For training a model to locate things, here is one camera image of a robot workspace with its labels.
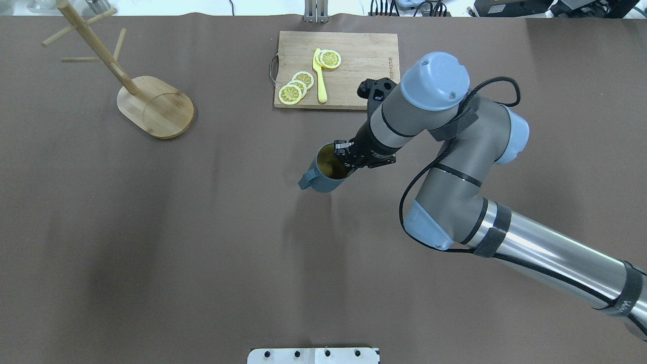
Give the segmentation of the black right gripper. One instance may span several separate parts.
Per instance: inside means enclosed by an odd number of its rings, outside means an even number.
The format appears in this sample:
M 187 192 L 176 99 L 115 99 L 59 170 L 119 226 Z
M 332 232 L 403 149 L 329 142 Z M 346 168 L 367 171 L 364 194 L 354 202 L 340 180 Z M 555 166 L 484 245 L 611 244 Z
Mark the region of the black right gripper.
M 369 124 L 363 124 L 349 141 L 334 141 L 334 155 L 347 170 L 394 164 L 396 152 L 397 148 L 386 147 L 377 139 Z

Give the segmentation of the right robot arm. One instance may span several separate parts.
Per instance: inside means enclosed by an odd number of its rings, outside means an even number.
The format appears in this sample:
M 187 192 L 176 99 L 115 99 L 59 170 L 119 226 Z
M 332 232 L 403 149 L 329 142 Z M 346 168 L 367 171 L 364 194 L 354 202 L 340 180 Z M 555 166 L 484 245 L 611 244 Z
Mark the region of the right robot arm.
M 448 53 L 423 56 L 400 82 L 367 79 L 357 90 L 367 100 L 367 121 L 336 154 L 349 172 L 394 163 L 395 154 L 423 131 L 442 142 L 409 212 L 400 223 L 411 238 L 437 251 L 495 259 L 541 283 L 621 320 L 645 340 L 645 272 L 553 231 L 480 193 L 492 166 L 508 164 L 529 138 L 513 104 L 491 101 L 471 87 L 466 67 Z

